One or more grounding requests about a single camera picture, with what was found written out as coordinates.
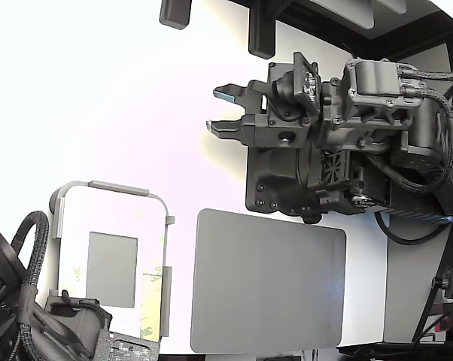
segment electronic device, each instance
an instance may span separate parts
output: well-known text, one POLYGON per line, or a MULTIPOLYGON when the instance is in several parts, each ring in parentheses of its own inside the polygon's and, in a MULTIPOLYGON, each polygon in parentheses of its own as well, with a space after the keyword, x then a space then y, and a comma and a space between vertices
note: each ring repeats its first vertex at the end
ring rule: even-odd
POLYGON ((245 115, 207 126, 248 146, 248 210, 280 211, 305 223, 329 211, 373 211, 390 238, 419 244, 453 222, 453 84, 441 95, 427 79, 453 82, 453 72, 351 59, 342 79, 321 82, 318 65, 295 53, 293 64, 270 63, 266 83, 216 88, 216 97, 245 115), (441 226, 401 239, 379 212, 441 226))
MULTIPOLYGON (((68 223, 74 218, 67 217, 68 213, 66 210, 71 210, 71 208, 67 206, 68 200, 65 199, 65 195, 71 188, 77 186, 101 190, 106 194, 127 194, 135 197, 134 201, 130 199, 129 205, 138 205, 136 199, 140 198, 149 198, 150 201, 154 200, 160 205, 160 210, 154 207, 149 207, 147 210, 153 211, 160 217, 163 215, 160 230, 153 230, 148 234, 153 239, 157 239, 157 243, 160 244, 160 268, 153 275, 148 273, 145 275, 144 272, 147 272, 147 270, 141 268, 141 274, 139 275, 140 279, 148 276, 153 278, 154 281, 162 281, 158 283, 160 285, 157 290, 159 297, 155 298, 158 302, 155 302, 155 299, 151 301, 148 294, 142 293, 139 296, 135 294, 134 287, 138 278, 128 279, 128 277, 123 277, 125 274, 122 272, 129 272, 129 274, 135 274, 136 272, 136 255, 138 249, 141 249, 138 240, 115 234, 90 232, 90 243, 86 252, 88 261, 91 260, 89 262, 89 268, 91 269, 86 269, 87 279, 85 287, 87 295, 80 297, 70 296, 69 292, 64 289, 58 295, 51 290, 45 308, 40 307, 35 303, 35 297, 38 293, 38 278, 47 246, 49 221, 44 212, 32 212, 21 223, 10 244, 6 242, 0 233, 0 360, 48 361, 54 359, 56 361, 86 361, 97 359, 101 361, 132 361, 136 359, 138 361, 157 361, 160 352, 160 339, 168 335, 171 269, 164 266, 163 263, 166 230, 169 225, 174 223, 175 219, 173 216, 169 216, 166 205, 161 198, 148 190, 98 181, 71 182, 57 190, 51 197, 50 207, 54 212, 52 238, 62 239, 64 236, 68 236, 68 223), (33 226, 36 228, 35 243, 28 268, 25 269, 18 255, 26 236, 33 226), (118 241, 121 241, 121 247, 117 247, 118 241), (91 253, 101 253, 103 255, 101 261, 95 259, 98 256, 97 254, 91 253), (112 256, 111 261, 108 261, 108 253, 112 256), (118 272, 119 270, 115 266, 119 259, 127 260, 131 263, 122 267, 121 272, 118 272), (131 289, 131 287, 127 288, 129 286, 127 284, 128 280, 133 285, 133 292, 129 293, 129 298, 124 297, 125 295, 128 296, 128 290, 131 289), (102 293, 101 287, 107 287, 110 290, 115 289, 121 294, 117 295, 116 292, 113 292, 112 295, 110 293, 102 293), (101 306, 97 296, 104 296, 106 304, 110 306, 101 306), (112 310, 112 313, 118 315, 116 308, 111 307, 111 304, 115 305, 115 302, 131 302, 131 298, 134 298, 133 307, 130 307, 133 310, 135 310, 134 301, 137 298, 140 299, 140 307, 138 309, 141 310, 141 315, 157 314, 157 317, 153 318, 154 324, 157 324, 156 335, 150 329, 148 329, 149 332, 146 334, 140 330, 140 317, 137 319, 137 332, 133 332, 132 335, 109 330, 114 315, 108 311, 112 310), (149 314, 147 308, 152 308, 153 312, 149 314)), ((101 208, 108 208, 101 202, 97 202, 96 205, 101 208)), ((118 203, 110 203, 109 209, 113 205, 118 205, 118 203)), ((140 216, 141 218, 141 213, 138 212, 144 211, 144 209, 133 209, 137 211, 136 217, 140 216)), ((117 215, 120 215, 120 212, 125 209, 115 208, 115 210, 118 211, 117 215)), ((83 230, 83 228, 78 227, 78 233, 75 233, 75 235, 81 235, 83 230)), ((132 226, 131 230, 134 231, 137 228, 132 226)), ((78 244, 74 242, 72 242, 72 245, 78 247, 78 244)), ((77 249, 76 253, 73 254, 73 258, 81 259, 80 255, 81 252, 78 252, 77 249)), ((120 319, 117 322, 119 329, 125 329, 125 325, 129 325, 128 322, 131 321, 124 319, 124 315, 120 315, 120 319)))
POLYGON ((101 300, 115 330, 158 341, 168 334, 170 216, 149 190, 71 182, 51 197, 51 236, 60 239, 59 290, 101 300))

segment screw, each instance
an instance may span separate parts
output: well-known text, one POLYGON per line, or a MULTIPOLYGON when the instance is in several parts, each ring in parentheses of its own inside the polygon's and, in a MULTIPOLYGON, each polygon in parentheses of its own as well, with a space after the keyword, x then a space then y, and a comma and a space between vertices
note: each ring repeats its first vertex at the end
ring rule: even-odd
POLYGON ((330 85, 332 86, 340 85, 340 79, 338 79, 337 77, 333 77, 332 79, 330 79, 330 85))
POLYGON ((360 180, 358 182, 355 182, 354 187, 362 190, 363 188, 365 188, 365 183, 360 180))

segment robotic arm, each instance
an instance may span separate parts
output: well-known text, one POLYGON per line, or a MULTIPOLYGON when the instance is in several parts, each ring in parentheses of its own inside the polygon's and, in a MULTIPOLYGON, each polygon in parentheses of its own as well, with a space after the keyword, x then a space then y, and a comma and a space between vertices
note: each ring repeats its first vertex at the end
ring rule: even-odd
POLYGON ((453 222, 453 85, 441 95, 426 80, 453 82, 453 72, 351 59, 341 80, 321 82, 317 64, 295 53, 293 64, 270 63, 266 83, 215 89, 245 115, 208 129, 248 146, 250 211, 305 223, 373 211, 381 226, 385 212, 439 223, 439 234, 453 222))

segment gray plate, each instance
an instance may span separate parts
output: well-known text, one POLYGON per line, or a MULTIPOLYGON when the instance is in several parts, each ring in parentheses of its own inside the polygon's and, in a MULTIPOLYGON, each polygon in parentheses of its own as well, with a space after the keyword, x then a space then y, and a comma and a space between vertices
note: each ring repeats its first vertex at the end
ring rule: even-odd
POLYGON ((191 347, 197 353, 335 347, 344 281, 341 229, 202 210, 191 347))

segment black plastic part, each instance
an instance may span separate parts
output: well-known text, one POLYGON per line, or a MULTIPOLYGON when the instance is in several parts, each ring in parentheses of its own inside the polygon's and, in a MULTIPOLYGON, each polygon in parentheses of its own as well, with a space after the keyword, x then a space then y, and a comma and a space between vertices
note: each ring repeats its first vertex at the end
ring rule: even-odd
POLYGON ((102 329, 93 361, 158 361, 160 343, 102 329))
POLYGON ((191 0, 162 0, 160 23, 182 30, 190 23, 191 0))
POLYGON ((275 55, 275 21, 293 0, 253 0, 250 7, 248 51, 260 58, 275 55))
POLYGON ((81 305, 99 306, 95 299, 72 298, 71 300, 73 305, 80 305, 80 307, 73 307, 61 296, 49 296, 44 309, 60 323, 80 335, 84 347, 94 353, 100 330, 109 329, 113 317, 104 310, 100 316, 99 312, 95 312, 92 308, 81 307, 81 305))

